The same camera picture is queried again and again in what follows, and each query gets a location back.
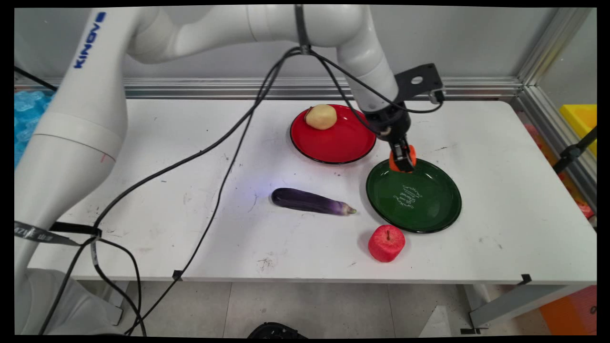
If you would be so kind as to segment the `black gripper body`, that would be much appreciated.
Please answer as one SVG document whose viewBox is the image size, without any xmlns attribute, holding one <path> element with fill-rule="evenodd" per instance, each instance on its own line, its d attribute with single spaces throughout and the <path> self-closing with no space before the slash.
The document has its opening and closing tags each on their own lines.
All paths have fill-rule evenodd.
<svg viewBox="0 0 610 343">
<path fill-rule="evenodd" d="M 364 115 L 377 139 L 390 145 L 407 144 L 406 134 L 411 126 L 409 112 L 388 106 L 379 111 L 364 111 Z"/>
</svg>

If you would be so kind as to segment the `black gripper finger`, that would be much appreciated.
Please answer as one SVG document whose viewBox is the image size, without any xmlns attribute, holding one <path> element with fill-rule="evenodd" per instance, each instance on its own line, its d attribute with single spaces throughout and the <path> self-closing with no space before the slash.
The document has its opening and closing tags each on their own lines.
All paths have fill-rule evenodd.
<svg viewBox="0 0 610 343">
<path fill-rule="evenodd" d="M 415 169 L 415 150 L 407 141 L 407 138 L 404 138 L 404 168 L 403 171 L 405 173 L 412 173 Z"/>
<path fill-rule="evenodd" d="M 392 170 L 395 172 L 405 173 L 403 171 L 405 162 L 404 139 L 399 139 L 392 143 Z"/>
</svg>

